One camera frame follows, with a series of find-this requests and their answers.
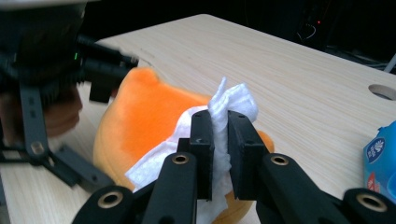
dark background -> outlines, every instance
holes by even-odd
[[[100,39],[202,13],[322,51],[378,61],[396,52],[394,0],[102,0],[87,4],[81,32]]]

light wood desk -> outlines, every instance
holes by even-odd
[[[260,112],[254,123],[291,156],[318,186],[341,198],[363,186],[362,148],[377,129],[396,120],[396,102],[369,86],[396,89],[396,76],[308,49],[208,15],[118,35],[102,41],[141,58],[166,82],[213,95],[222,77],[246,82]],[[88,102],[77,128],[63,141],[91,158],[106,105]],[[70,223],[89,194],[70,189],[42,168],[2,165],[13,223]],[[254,209],[242,223],[257,223]]]

round hole in desk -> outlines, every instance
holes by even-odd
[[[369,86],[369,90],[380,98],[396,101],[396,90],[391,87],[373,84]]]

bolt hole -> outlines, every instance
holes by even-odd
[[[387,205],[373,195],[361,193],[356,198],[361,205],[370,210],[376,212],[386,212],[388,210]]]
[[[271,161],[276,165],[287,165],[289,164],[289,160],[282,156],[273,156],[271,157]]]
[[[33,142],[30,145],[30,148],[32,149],[33,153],[36,155],[39,155],[44,152],[44,147],[40,142]]]
[[[185,155],[176,155],[174,158],[172,158],[172,161],[175,164],[184,164],[189,161],[189,158]]]
[[[111,191],[107,194],[102,195],[99,198],[98,205],[101,208],[112,208],[122,201],[123,195],[119,191]]]

stuffed animal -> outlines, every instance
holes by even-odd
[[[151,68],[132,69],[101,120],[93,149],[94,164],[117,185],[133,190],[134,184],[125,173],[146,153],[172,135],[184,111],[207,105],[210,98],[209,95],[166,84]],[[258,133],[273,152],[271,138],[261,131]],[[214,223],[236,223],[252,204],[235,200],[232,192],[226,195],[226,199],[228,209]]]

